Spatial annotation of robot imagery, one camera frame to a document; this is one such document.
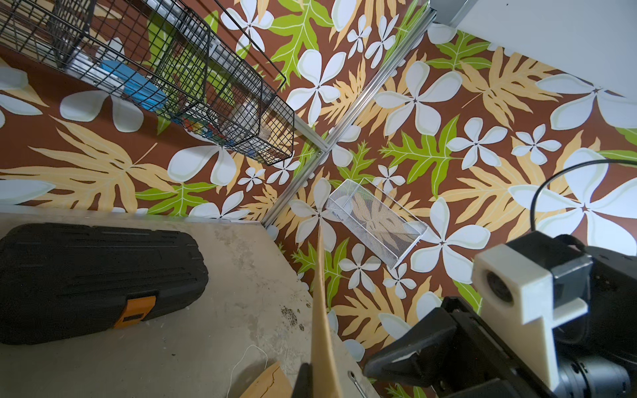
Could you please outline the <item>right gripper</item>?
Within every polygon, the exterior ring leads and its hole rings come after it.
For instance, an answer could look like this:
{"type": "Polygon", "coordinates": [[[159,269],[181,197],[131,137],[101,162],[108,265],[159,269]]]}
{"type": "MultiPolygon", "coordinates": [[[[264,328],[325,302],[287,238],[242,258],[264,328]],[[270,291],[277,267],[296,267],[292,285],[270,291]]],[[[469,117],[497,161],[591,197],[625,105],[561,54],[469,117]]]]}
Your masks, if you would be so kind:
{"type": "Polygon", "coordinates": [[[554,397],[462,298],[445,298],[370,357],[363,375],[428,387],[439,397],[554,397]]]}

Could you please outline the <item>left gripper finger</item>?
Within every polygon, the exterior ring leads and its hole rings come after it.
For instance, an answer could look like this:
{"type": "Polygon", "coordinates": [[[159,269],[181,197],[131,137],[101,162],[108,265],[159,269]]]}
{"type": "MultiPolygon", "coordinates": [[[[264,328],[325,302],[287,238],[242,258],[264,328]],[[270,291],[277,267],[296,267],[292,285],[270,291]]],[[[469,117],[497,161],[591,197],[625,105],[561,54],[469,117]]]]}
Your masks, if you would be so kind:
{"type": "Polygon", "coordinates": [[[291,398],[313,397],[313,368],[311,363],[303,363],[295,381],[291,398]]]}

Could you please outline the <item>brown file bag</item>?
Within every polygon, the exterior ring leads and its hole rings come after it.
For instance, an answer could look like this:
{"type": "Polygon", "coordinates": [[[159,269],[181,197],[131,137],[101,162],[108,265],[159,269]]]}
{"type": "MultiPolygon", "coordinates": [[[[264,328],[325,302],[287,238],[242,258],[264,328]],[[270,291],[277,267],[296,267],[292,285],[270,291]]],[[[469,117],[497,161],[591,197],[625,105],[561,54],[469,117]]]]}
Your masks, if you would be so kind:
{"type": "Polygon", "coordinates": [[[291,398],[293,387],[280,362],[268,366],[242,393],[241,398],[291,398]]]}
{"type": "Polygon", "coordinates": [[[313,397],[343,397],[336,361],[333,354],[332,333],[329,327],[325,293],[325,248],[323,228],[318,227],[317,262],[313,281],[311,365],[313,397]]]}

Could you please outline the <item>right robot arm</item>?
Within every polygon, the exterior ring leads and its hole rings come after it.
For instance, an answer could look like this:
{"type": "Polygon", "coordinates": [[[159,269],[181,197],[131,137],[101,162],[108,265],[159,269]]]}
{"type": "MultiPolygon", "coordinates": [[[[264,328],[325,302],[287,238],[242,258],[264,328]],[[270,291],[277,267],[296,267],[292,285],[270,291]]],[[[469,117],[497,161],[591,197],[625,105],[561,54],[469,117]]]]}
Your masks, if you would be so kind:
{"type": "Polygon", "coordinates": [[[479,309],[445,298],[366,363],[378,381],[430,387],[441,397],[633,397],[636,394],[636,245],[602,218],[634,217],[636,183],[592,195],[611,160],[582,152],[557,178],[572,211],[530,187],[530,230],[474,257],[479,309]]]}

